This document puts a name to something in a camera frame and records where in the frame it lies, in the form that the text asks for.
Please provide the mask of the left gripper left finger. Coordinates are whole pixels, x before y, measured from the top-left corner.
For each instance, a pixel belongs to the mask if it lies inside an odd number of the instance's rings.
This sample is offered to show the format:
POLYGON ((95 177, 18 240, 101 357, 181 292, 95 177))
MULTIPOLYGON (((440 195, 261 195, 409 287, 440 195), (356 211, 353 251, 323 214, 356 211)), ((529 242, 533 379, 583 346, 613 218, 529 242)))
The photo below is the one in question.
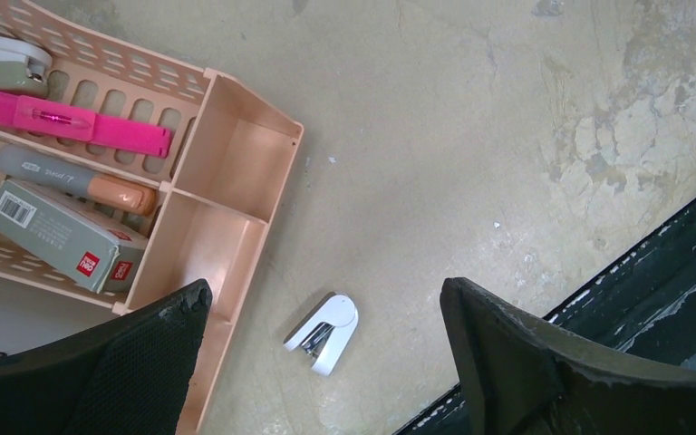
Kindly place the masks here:
POLYGON ((173 434, 213 295, 198 279, 141 309, 0 357, 0 434, 173 434))

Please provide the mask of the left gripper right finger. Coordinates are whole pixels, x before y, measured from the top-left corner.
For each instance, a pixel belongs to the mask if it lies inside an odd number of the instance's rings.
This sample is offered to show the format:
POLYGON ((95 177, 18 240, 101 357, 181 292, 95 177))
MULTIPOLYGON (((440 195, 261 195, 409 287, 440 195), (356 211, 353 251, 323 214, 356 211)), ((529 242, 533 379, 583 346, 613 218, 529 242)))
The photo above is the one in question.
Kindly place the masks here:
POLYGON ((463 277, 440 291, 474 434, 696 434, 696 371, 595 343, 463 277))

